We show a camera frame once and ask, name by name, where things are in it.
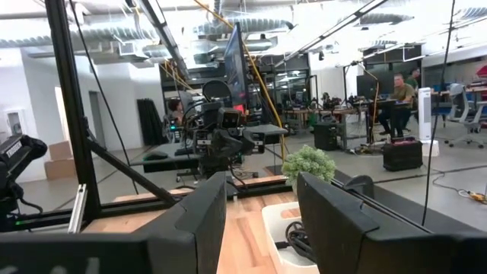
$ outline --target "green plant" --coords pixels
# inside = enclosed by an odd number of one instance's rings
[[[292,186],[294,193],[301,171],[309,172],[328,183],[334,178],[335,169],[335,161],[329,155],[308,145],[304,145],[298,152],[289,154],[282,165],[282,173],[288,178],[286,183]]]

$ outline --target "black cable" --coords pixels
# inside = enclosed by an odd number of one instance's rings
[[[454,11],[455,11],[455,0],[451,1],[451,14],[450,14],[450,27],[448,28],[448,40],[447,40],[447,48],[444,53],[444,61],[443,61],[443,68],[441,70],[441,90],[444,89],[444,73],[447,69],[447,60],[448,60],[448,52],[450,51],[450,39],[451,39],[451,31],[453,30],[454,24]],[[436,101],[435,107],[435,118],[434,118],[434,125],[433,125],[433,133],[431,134],[431,143],[429,144],[429,154],[428,154],[428,172],[426,175],[426,195],[425,195],[425,207],[423,208],[423,218],[421,220],[421,225],[425,225],[426,221],[426,212],[428,211],[428,199],[429,199],[429,180],[431,176],[431,153],[433,152],[433,143],[434,143],[434,135],[436,134],[436,128],[438,126],[438,109],[440,107],[440,101]]]
[[[28,202],[28,201],[24,200],[24,198],[19,198],[19,200],[21,201],[21,203],[25,204],[26,206],[30,206],[32,208],[35,208],[35,209],[39,210],[39,214],[42,214],[44,212],[44,210],[43,210],[42,207],[40,207],[40,206],[38,206],[36,204],[33,204],[32,202]]]
[[[107,98],[105,97],[105,93],[103,92],[103,88],[101,88],[100,79],[98,79],[97,71],[94,68],[93,61],[91,61],[90,53],[88,52],[88,47],[86,46],[86,41],[84,41],[83,32],[81,31],[81,26],[79,24],[78,16],[77,16],[77,13],[75,11],[75,5],[73,4],[72,0],[69,0],[69,4],[71,5],[71,9],[73,10],[73,15],[75,17],[75,23],[76,23],[76,26],[78,27],[79,37],[81,38],[81,42],[83,43],[83,47],[84,47],[84,52],[86,53],[86,57],[88,58],[88,61],[90,63],[91,70],[93,71],[94,79],[97,82],[98,88],[100,89],[101,97],[103,98],[103,101],[105,102],[105,105],[107,106],[108,115],[110,116],[110,119],[112,120],[112,124],[113,124],[113,127],[115,128],[116,135],[118,136],[118,138],[120,140],[120,144],[122,145],[123,154],[125,156],[127,164],[130,165],[129,156],[127,155],[127,150],[125,149],[125,144],[123,143],[122,136],[120,135],[120,131],[119,131],[118,127],[116,126],[115,119],[113,118],[112,110],[110,109],[110,105],[108,104]],[[134,180],[132,180],[132,185],[134,186],[135,193],[138,194],[137,186],[135,185]]]
[[[292,247],[298,255],[308,258],[314,263],[317,261],[316,257],[314,256],[314,252],[311,249],[307,233],[300,221],[293,221],[291,224],[289,224],[285,230],[285,236],[287,242],[275,243],[278,250]]]

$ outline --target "office chair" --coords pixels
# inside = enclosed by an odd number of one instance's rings
[[[447,140],[445,144],[449,144],[452,148],[460,142],[466,142],[467,144],[474,142],[479,144],[479,148],[484,148],[485,139],[481,138],[478,134],[482,127],[480,117],[482,116],[483,107],[487,106],[487,101],[477,102],[477,111],[473,110],[470,106],[473,102],[467,100],[464,84],[452,84],[450,86],[450,97],[452,107],[448,120],[463,124],[466,128],[466,134],[451,141]]]

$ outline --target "computer monitor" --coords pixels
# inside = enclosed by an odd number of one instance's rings
[[[234,30],[225,50],[224,60],[232,104],[234,106],[244,105],[244,108],[247,109],[250,105],[249,88],[247,86],[247,65],[239,23],[234,25]]]
[[[357,95],[373,100],[379,82],[379,96],[392,94],[394,92],[394,73],[377,72],[374,77],[369,74],[357,76]]]

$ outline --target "wooden tabletop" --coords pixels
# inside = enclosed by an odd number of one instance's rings
[[[487,88],[468,88],[466,89],[466,92],[467,93],[476,93],[476,92],[486,92],[487,91]],[[432,91],[431,94],[440,94],[440,95],[448,95],[450,94],[450,91]]]
[[[255,183],[275,180],[278,177],[265,177]],[[118,197],[115,201],[148,198],[148,194]],[[227,218],[221,245],[219,274],[275,274],[275,268],[266,245],[266,233],[262,219],[265,206],[295,202],[293,192],[239,199],[227,203]],[[131,233],[142,225],[157,218],[164,211],[143,212],[91,222],[84,233]],[[298,211],[287,212],[286,217],[299,216]]]

